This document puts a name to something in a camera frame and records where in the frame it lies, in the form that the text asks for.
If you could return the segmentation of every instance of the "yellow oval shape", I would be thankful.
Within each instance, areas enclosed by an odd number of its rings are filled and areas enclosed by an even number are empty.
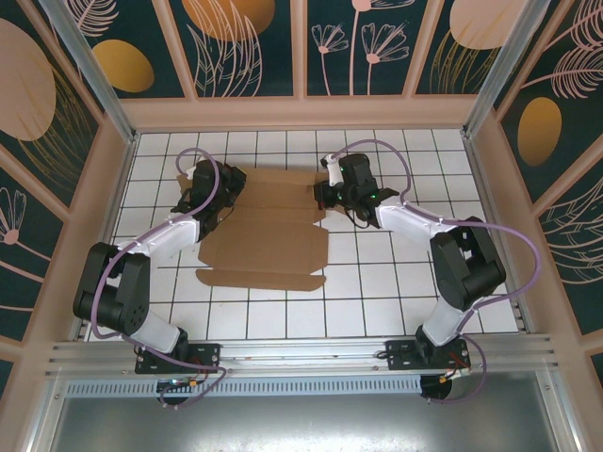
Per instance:
[[[546,162],[555,150],[562,132],[562,112],[546,97],[531,101],[519,120],[519,155],[531,167]]]
[[[0,130],[33,141],[55,116],[53,67],[38,44],[18,26],[0,19]]]
[[[127,92],[141,92],[155,81],[147,57],[124,40],[104,40],[92,49],[98,64],[112,87]]]
[[[496,49],[505,43],[526,0],[455,0],[450,33],[463,47]]]
[[[207,36],[225,41],[246,40],[247,30],[236,24],[231,2],[241,16],[243,27],[247,17],[258,35],[274,18],[274,0],[182,0],[190,20]]]

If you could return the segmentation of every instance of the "cardboard box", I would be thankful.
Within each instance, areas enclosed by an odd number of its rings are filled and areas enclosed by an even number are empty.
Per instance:
[[[313,223],[325,218],[313,185],[326,174],[246,169],[247,183],[235,210],[202,242],[197,270],[207,285],[312,291],[325,282],[311,273],[328,261],[329,233]],[[181,189],[191,182],[179,178]]]

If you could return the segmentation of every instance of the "cardboard flap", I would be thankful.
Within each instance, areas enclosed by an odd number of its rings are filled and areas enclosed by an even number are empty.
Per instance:
[[[312,291],[321,287],[326,281],[322,275],[275,274],[255,271],[198,269],[196,274],[197,278],[207,285],[257,289]]]
[[[329,232],[313,224],[227,219],[199,258],[220,270],[308,275],[327,265],[328,248]]]

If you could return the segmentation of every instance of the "robotic arm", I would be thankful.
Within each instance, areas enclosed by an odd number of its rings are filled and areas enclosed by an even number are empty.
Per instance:
[[[232,207],[246,182],[246,174],[235,167],[218,163],[220,184],[212,202],[198,214],[184,221],[171,219],[201,205],[215,182],[215,172],[207,160],[200,161],[187,173],[192,188],[186,190],[171,210],[166,228],[138,243],[113,268],[103,289],[98,307],[98,323],[126,334],[179,361],[187,361],[187,333],[165,322],[149,310],[150,275],[179,250],[203,240],[218,226],[222,209]],[[73,313],[90,320],[94,292],[109,260],[132,241],[117,246],[97,243],[89,252],[80,279]]]
[[[442,297],[416,332],[416,347],[429,363],[436,348],[457,338],[466,312],[506,280],[490,235],[484,228],[444,224],[435,214],[402,201],[397,191],[379,189],[362,153],[339,159],[329,154],[321,164],[329,171],[329,181],[314,186],[319,208],[341,206],[367,224],[404,234],[431,251]]]

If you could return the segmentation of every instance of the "white tile floor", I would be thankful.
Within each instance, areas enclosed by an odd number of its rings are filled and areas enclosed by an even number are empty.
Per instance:
[[[175,156],[186,148],[199,146],[231,165],[317,170],[324,154],[374,137],[408,159],[414,182],[409,201],[447,217],[483,218],[457,130],[148,134],[140,140],[114,240],[142,234],[170,212],[180,196]],[[373,144],[355,151],[368,155],[382,185],[403,187],[403,166],[393,153]],[[185,164],[192,166],[193,159]],[[403,235],[356,228],[335,212],[327,213],[321,226],[330,232],[329,265],[318,272],[327,282],[316,291],[206,286],[195,276],[196,268],[206,266],[198,259],[197,244],[152,275],[152,309],[187,330],[192,340],[414,334],[438,297],[429,253]],[[465,331],[517,331],[511,304],[482,309]]]

